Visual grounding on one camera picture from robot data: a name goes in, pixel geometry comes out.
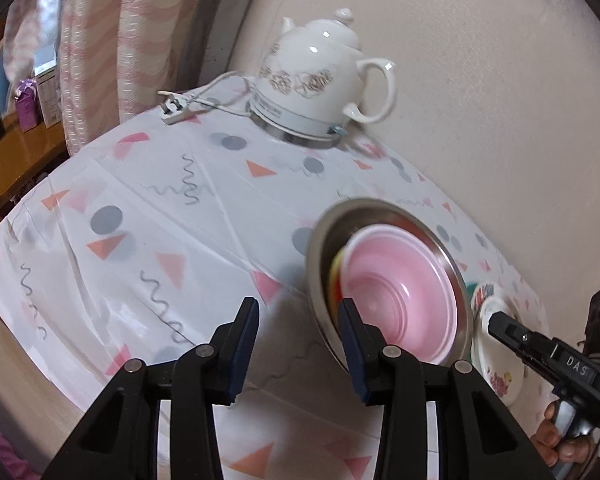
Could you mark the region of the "person's right hand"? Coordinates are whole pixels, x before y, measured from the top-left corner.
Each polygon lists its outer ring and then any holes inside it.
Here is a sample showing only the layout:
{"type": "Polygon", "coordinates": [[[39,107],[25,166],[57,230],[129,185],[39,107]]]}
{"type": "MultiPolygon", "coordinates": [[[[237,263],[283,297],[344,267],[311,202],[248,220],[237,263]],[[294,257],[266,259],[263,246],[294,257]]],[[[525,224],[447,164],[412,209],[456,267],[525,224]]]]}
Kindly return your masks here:
{"type": "Polygon", "coordinates": [[[591,438],[581,436],[566,440],[562,437],[553,422],[556,408],[556,402],[547,405],[543,419],[530,438],[531,443],[549,467],[555,466],[558,462],[585,464],[594,450],[591,438]]]}

